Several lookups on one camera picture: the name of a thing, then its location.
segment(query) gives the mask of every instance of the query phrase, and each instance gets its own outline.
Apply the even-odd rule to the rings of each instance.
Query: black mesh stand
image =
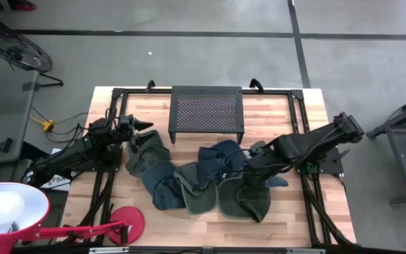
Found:
[[[236,133],[244,136],[241,87],[173,86],[168,118],[172,144],[176,133]]]
[[[49,78],[49,79],[52,79],[52,80],[54,80],[54,81],[57,81],[56,83],[41,85],[41,87],[63,86],[63,81],[60,80],[60,79],[58,79],[58,78],[51,77],[50,75],[47,75],[47,74],[45,74],[45,73],[40,73],[40,75],[41,75],[42,77]]]

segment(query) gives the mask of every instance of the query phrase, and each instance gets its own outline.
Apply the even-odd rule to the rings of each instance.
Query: gray floor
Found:
[[[286,0],[36,0],[32,13],[0,12],[13,28],[292,32]],[[406,34],[406,0],[295,0],[301,32]],[[54,60],[63,88],[43,89],[35,106],[51,119],[87,111],[94,86],[244,85],[302,87],[293,39],[29,36]],[[364,130],[406,103],[406,41],[303,40],[312,87],[328,115],[353,114]],[[0,60],[0,72],[11,71]],[[77,119],[84,124],[85,117]],[[60,126],[74,127],[75,122]],[[57,145],[30,123],[27,140]],[[343,145],[347,198],[358,243],[406,250],[406,192],[388,141]]]

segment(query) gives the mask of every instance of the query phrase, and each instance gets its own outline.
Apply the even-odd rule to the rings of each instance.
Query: butcher block tabletop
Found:
[[[111,102],[112,89],[114,87],[94,89],[86,126],[104,117],[104,112]],[[322,91],[320,89],[302,91],[310,129],[326,125],[328,118]],[[170,98],[170,95],[129,95],[126,114],[133,114],[141,121],[154,123],[153,127],[145,131],[158,130],[164,145],[171,151],[171,159],[175,165],[197,161],[200,147],[211,147],[227,139],[236,140],[236,134],[178,133],[176,143],[172,145],[167,132]],[[292,133],[288,98],[285,95],[244,95],[243,107],[245,134],[242,148],[249,148],[260,140],[269,142],[277,136]],[[297,102],[295,108],[300,132],[303,133]],[[152,197],[145,190],[141,180],[131,176],[125,169],[128,160],[124,151],[121,170],[116,173],[111,203],[114,204],[113,211],[128,205],[138,208],[144,215],[145,231],[132,246],[311,246],[302,184],[294,170],[281,174],[281,177],[289,182],[288,187],[271,188],[269,213],[258,224],[251,219],[226,217],[219,207],[199,215],[191,215],[186,209],[159,211],[153,206]],[[95,176],[94,172],[85,172],[72,182],[62,225],[79,224],[85,216],[90,206]],[[343,186],[332,175],[320,175],[320,182],[328,215],[345,236],[355,242]],[[321,222],[314,209],[313,213],[318,237],[322,241]],[[99,213],[95,222],[99,222]],[[104,243],[112,245],[108,239]]]

